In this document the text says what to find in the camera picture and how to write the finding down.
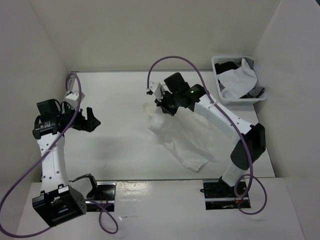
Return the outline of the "white pleated skirt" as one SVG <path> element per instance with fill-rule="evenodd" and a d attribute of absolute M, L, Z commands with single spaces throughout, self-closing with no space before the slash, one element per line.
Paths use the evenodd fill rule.
<path fill-rule="evenodd" d="M 143 110 L 149 118 L 148 129 L 186 169 L 197 173 L 208 162 L 219 162 L 218 129 L 213 123 L 186 108 L 174 116 L 152 103 L 145 103 Z"/>

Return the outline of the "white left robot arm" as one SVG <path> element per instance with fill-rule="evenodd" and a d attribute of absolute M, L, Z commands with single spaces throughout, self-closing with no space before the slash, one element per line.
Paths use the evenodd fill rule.
<path fill-rule="evenodd" d="M 78 131 L 93 132 L 101 122 L 87 107 L 87 116 L 80 108 L 81 98 L 66 97 L 59 103 L 49 99 L 37 103 L 39 115 L 34 121 L 32 134 L 41 152 L 42 184 L 40 195 L 32 199 L 33 209 L 49 227 L 85 215 L 88 200 L 98 197 L 100 188 L 88 182 L 81 193 L 71 187 L 65 163 L 65 133 L 72 128 Z"/>

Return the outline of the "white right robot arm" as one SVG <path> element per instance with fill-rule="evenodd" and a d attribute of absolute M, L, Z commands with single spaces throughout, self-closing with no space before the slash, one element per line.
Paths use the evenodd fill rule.
<path fill-rule="evenodd" d="M 192 72 L 86 73 L 86 103 L 101 126 L 90 138 L 100 179 L 172 180 L 219 177 L 231 196 L 265 151 L 265 129 L 209 94 Z"/>

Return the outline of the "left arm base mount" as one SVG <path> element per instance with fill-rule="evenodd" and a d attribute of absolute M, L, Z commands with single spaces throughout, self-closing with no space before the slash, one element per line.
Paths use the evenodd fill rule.
<path fill-rule="evenodd" d="M 117 184 L 110 181 L 97 181 L 91 173 L 78 176 L 70 182 L 74 184 L 83 179 L 89 180 L 91 185 L 90 190 L 84 194 L 85 198 L 101 204 L 108 212 L 114 212 Z"/>

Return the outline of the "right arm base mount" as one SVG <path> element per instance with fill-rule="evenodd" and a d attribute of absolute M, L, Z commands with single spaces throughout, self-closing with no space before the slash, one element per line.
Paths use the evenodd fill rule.
<path fill-rule="evenodd" d="M 203 180 L 203 187 L 200 192 L 204 195 L 205 209 L 208 210 L 229 210 L 250 209 L 251 203 L 249 194 L 240 198 L 235 195 L 234 187 L 230 187 L 221 178 Z"/>

